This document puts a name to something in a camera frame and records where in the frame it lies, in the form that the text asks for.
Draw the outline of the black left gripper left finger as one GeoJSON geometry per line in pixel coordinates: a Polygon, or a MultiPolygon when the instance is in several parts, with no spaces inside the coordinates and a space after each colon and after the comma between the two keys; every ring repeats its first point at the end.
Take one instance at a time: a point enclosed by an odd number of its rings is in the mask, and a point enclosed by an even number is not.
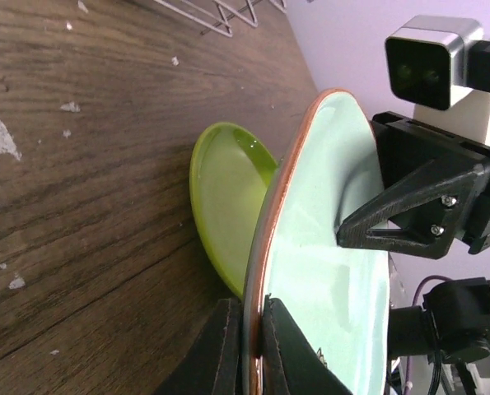
{"type": "Polygon", "coordinates": [[[155,393],[240,394],[240,337],[239,300],[219,300],[184,359],[155,393]]]}

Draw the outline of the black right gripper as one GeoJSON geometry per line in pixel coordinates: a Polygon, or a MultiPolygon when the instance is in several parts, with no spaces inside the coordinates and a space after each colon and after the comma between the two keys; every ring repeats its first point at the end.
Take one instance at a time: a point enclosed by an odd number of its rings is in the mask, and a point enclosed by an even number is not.
{"type": "Polygon", "coordinates": [[[349,215],[349,249],[444,257],[455,240],[490,248],[490,147],[394,113],[373,118],[385,190],[349,215]]]}

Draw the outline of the lime green small plate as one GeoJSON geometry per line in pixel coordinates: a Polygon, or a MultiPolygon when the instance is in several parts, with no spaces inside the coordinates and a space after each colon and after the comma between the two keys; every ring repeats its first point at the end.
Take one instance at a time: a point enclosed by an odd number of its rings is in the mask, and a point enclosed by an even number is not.
{"type": "Polygon", "coordinates": [[[207,127],[194,145],[189,197],[210,263],[242,298],[255,227],[278,162],[245,128],[229,122],[207,127]]]}

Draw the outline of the mint green flower plate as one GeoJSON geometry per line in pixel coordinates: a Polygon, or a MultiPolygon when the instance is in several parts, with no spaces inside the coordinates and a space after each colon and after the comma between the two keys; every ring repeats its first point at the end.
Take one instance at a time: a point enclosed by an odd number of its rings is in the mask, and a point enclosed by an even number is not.
{"type": "Polygon", "coordinates": [[[266,387],[260,326],[281,300],[321,367],[354,394],[381,394],[387,367],[388,255],[338,245],[340,222],[383,189],[371,126],[355,97],[310,105],[268,186],[244,291],[243,384],[266,387]]]}

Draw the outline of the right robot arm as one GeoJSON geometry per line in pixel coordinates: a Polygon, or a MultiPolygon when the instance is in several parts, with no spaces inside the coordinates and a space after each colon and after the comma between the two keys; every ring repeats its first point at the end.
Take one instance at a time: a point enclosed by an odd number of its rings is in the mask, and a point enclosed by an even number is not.
{"type": "MultiPolygon", "coordinates": [[[[344,219],[344,248],[438,259],[455,239],[490,247],[490,147],[385,112],[371,121],[384,189],[344,219]]],[[[490,281],[449,280],[422,305],[390,311],[388,356],[435,354],[446,364],[490,356],[490,281]]]]}

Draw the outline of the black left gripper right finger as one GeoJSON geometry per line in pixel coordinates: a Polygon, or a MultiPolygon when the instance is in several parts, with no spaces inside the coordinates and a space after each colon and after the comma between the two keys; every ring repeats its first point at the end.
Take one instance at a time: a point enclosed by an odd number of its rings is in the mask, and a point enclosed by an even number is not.
{"type": "Polygon", "coordinates": [[[320,361],[285,304],[265,298],[262,317],[265,394],[349,394],[320,361]]]}

